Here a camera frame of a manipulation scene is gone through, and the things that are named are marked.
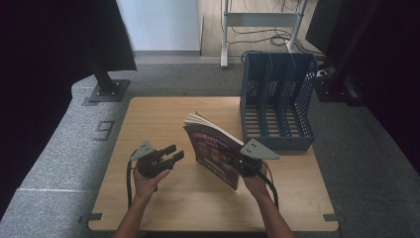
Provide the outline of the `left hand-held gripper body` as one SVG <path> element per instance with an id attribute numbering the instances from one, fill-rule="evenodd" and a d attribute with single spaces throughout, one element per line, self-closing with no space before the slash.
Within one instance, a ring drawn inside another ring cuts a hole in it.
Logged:
<path id="1" fill-rule="evenodd" d="M 131 155 L 130 161 L 136 163 L 137 170 L 143 177 L 151 179 L 171 169 L 171 165 L 162 158 L 164 155 L 163 149 L 156 150 L 149 141 L 144 141 Z"/>

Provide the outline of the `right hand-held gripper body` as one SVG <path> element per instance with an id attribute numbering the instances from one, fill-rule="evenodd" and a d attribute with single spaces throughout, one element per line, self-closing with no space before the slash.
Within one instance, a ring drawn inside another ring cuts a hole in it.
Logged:
<path id="1" fill-rule="evenodd" d="M 264 160 L 278 160 L 279 155 L 259 141 L 251 139 L 233 156 L 234 169 L 242 177 L 255 176 L 263 166 Z"/>

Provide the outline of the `purple magazine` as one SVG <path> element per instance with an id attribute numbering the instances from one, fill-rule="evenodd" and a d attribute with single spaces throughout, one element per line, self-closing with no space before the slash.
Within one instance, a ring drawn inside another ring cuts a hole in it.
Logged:
<path id="1" fill-rule="evenodd" d="M 238 157 L 244 143 L 197 112 L 187 115 L 183 129 L 190 139 L 196 161 L 237 190 L 239 174 L 227 153 Z"/>

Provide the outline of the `blue file rack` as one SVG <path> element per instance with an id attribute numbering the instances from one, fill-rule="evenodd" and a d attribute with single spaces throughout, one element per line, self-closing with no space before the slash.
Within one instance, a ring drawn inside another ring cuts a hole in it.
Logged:
<path id="1" fill-rule="evenodd" d="M 240 101 L 243 138 L 272 150 L 308 150 L 315 140 L 308 109 L 317 69 L 311 54 L 247 55 Z"/>

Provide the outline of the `person's left hand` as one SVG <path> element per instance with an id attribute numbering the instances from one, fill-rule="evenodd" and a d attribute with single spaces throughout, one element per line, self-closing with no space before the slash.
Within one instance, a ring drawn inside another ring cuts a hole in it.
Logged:
<path id="1" fill-rule="evenodd" d="M 159 182 L 166 178 L 169 173 L 170 170 L 165 170 L 154 178 L 145 178 L 137 170 L 134 170 L 133 176 L 136 188 L 134 201 L 148 203 L 152 199 L 152 196 L 156 191 Z"/>

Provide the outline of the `person's right hand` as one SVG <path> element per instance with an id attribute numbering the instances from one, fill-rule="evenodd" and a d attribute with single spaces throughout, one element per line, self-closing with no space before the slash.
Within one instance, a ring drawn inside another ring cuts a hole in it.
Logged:
<path id="1" fill-rule="evenodd" d="M 251 195 L 259 200 L 264 197 L 269 197 L 266 183 L 259 176 L 243 178 L 246 188 L 251 193 Z"/>

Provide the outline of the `black stand with base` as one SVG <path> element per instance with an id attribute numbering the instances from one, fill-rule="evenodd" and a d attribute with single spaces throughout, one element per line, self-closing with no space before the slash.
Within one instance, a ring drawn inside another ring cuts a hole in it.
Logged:
<path id="1" fill-rule="evenodd" d="M 367 32 L 368 25 L 382 0 L 323 0 L 338 8 L 327 53 L 326 66 L 331 72 L 318 76 L 315 89 L 321 102 L 345 102 L 349 106 L 364 106 L 361 82 L 350 75 L 356 59 L 357 46 Z"/>

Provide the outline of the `black curtain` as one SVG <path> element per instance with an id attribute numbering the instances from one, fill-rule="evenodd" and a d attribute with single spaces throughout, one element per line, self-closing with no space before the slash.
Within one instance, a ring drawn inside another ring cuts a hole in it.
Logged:
<path id="1" fill-rule="evenodd" d="M 0 0 L 0 219 L 96 69 L 135 69 L 117 0 Z"/>
<path id="2" fill-rule="evenodd" d="M 337 6 L 317 4 L 306 40 L 327 58 Z M 420 0 L 382 0 L 357 46 L 350 70 L 364 105 L 420 174 Z"/>

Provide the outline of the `grey table bracket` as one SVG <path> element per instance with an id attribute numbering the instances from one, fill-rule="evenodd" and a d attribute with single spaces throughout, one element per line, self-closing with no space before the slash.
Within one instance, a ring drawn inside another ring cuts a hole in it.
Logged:
<path id="1" fill-rule="evenodd" d="M 102 215 L 103 213 L 90 213 L 88 215 L 81 215 L 78 218 L 78 223 L 88 223 L 89 221 L 96 221 L 96 220 L 101 220 L 102 219 Z"/>
<path id="2" fill-rule="evenodd" d="M 333 221 L 345 222 L 346 221 L 346 217 L 341 213 L 324 214 L 323 217 L 326 222 L 333 222 Z"/>

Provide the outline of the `black post with base plate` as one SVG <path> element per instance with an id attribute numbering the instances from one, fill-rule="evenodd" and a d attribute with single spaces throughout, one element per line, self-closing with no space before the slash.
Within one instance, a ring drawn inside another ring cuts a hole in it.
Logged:
<path id="1" fill-rule="evenodd" d="M 97 84 L 91 95 L 85 99 L 86 104 L 100 102 L 121 102 L 130 84 L 128 79 L 112 79 L 93 56 L 88 57 L 89 66 L 93 71 Z"/>

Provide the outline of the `white metal stand frame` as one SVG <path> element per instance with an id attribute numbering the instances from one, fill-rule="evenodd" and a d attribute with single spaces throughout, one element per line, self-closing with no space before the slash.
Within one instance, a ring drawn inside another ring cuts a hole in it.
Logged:
<path id="1" fill-rule="evenodd" d="M 286 42 L 289 53 L 296 53 L 295 42 L 304 17 L 308 0 L 299 0 L 297 11 L 286 13 L 234 13 L 229 10 L 230 0 L 221 0 L 222 4 L 222 48 L 220 65 L 228 67 L 228 28 L 229 27 L 281 27 L 290 28 L 291 36 Z"/>

